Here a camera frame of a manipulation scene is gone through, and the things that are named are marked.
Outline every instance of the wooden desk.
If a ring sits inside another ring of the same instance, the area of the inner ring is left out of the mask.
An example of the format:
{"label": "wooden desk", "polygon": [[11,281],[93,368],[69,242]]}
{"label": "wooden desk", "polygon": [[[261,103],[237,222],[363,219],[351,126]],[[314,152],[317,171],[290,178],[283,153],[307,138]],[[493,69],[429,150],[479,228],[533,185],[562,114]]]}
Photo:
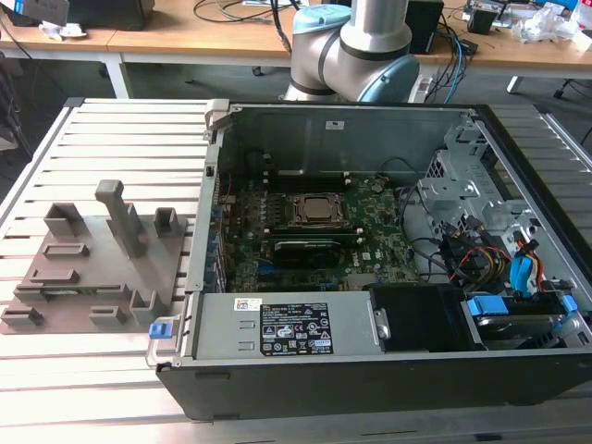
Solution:
{"label": "wooden desk", "polygon": [[[267,64],[290,65],[290,57],[279,41],[271,15],[270,24],[210,23],[193,15],[195,3],[196,0],[156,0],[145,30],[117,31],[109,41],[109,51],[220,57],[226,59],[225,64],[232,65],[236,65],[232,59],[259,58],[267,59]],[[248,16],[263,12],[265,8],[238,5],[228,11]],[[215,4],[201,7],[198,13],[211,19],[225,19]],[[293,8],[279,13],[282,28],[289,37],[294,14]]]}
{"label": "wooden desk", "polygon": [[[196,0],[156,0],[154,12],[144,31],[89,30],[82,40],[51,41],[35,28],[16,28],[4,17],[4,23],[34,58],[93,60],[106,63],[118,98],[130,97],[125,63],[182,63],[288,67],[290,58],[281,45],[273,25],[257,23],[210,23],[193,15]],[[445,16],[463,0],[446,0]],[[233,6],[231,12],[242,16],[258,12],[257,6]],[[204,6],[200,14],[222,19],[216,5]],[[286,34],[291,36],[295,11],[280,12]],[[479,44],[470,63],[472,71],[501,76],[592,79],[592,53],[575,51],[569,41],[522,44],[510,30],[494,29],[490,35],[469,34],[466,23],[448,17],[448,23],[461,38]],[[7,56],[25,55],[4,32],[0,49]],[[450,47],[437,37],[432,53],[418,55],[425,75],[448,64]],[[520,82],[515,78],[513,88]]]}
{"label": "wooden desk", "polygon": [[[84,52],[106,52],[109,40],[115,35],[115,30],[90,29],[86,32],[88,36],[83,39],[66,39],[63,42],[46,37],[37,27],[14,26],[6,14],[0,15],[2,22],[8,31],[25,48],[28,53],[34,51],[84,51]],[[2,51],[15,49],[20,51],[12,38],[0,28],[0,49]]]}

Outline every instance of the black box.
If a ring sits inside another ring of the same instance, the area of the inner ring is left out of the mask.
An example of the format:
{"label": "black box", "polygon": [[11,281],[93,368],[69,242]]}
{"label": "black box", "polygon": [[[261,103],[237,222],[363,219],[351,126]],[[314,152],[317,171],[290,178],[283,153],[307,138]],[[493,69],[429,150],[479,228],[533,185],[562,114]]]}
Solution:
{"label": "black box", "polygon": [[[323,0],[323,3],[351,6],[352,0]],[[409,49],[411,54],[429,53],[443,8],[442,0],[409,0],[405,23],[413,34]]]}
{"label": "black box", "polygon": [[[139,31],[144,27],[154,0],[69,0],[68,23],[111,28],[119,31]],[[33,18],[15,14],[4,7],[15,26],[36,26]]]}

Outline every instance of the metal slotted table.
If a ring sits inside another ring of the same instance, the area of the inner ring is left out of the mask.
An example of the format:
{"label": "metal slotted table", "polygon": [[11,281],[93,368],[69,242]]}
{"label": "metal slotted table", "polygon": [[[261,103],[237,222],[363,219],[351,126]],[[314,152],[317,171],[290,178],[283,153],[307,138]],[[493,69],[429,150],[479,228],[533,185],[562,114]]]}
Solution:
{"label": "metal slotted table", "polygon": [[[185,297],[200,193],[206,101],[71,100],[0,207],[0,312],[47,231],[51,202],[94,201],[100,179],[121,179],[139,214],[174,206],[189,225],[174,306]],[[532,407],[369,413],[195,423],[147,367],[147,334],[0,336],[3,442],[580,442],[592,432],[590,387]]]}

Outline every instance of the gray carpet floor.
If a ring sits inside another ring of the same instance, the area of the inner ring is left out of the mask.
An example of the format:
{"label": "gray carpet floor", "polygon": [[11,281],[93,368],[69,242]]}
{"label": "gray carpet floor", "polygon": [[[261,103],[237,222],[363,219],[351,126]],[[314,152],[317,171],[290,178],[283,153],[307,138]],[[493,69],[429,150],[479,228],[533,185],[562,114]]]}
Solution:
{"label": "gray carpet floor", "polygon": [[[109,79],[99,73],[98,63],[24,60],[22,67],[24,75],[16,79],[20,119],[32,147],[41,141],[67,97],[114,97]],[[263,71],[264,76],[255,77],[249,67],[128,64],[136,98],[275,100],[285,92],[290,71]],[[558,100],[553,93],[561,86],[561,79],[526,79],[519,93],[507,94],[505,88],[510,78],[473,75],[470,68],[467,73],[451,103],[545,105],[578,140],[592,126],[592,88],[587,83],[575,85],[579,92],[567,88]],[[436,102],[444,97],[441,92]],[[592,149],[592,137],[586,147]],[[20,152],[0,156],[0,200],[26,164],[27,156]]]}

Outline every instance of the warning label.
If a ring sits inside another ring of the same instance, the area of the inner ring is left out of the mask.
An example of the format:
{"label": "warning label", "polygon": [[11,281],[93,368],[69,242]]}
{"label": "warning label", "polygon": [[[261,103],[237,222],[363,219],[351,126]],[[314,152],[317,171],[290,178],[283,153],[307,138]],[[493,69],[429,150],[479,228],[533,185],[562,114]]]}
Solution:
{"label": "warning label", "polygon": [[263,355],[333,354],[326,303],[262,304],[260,313]]}

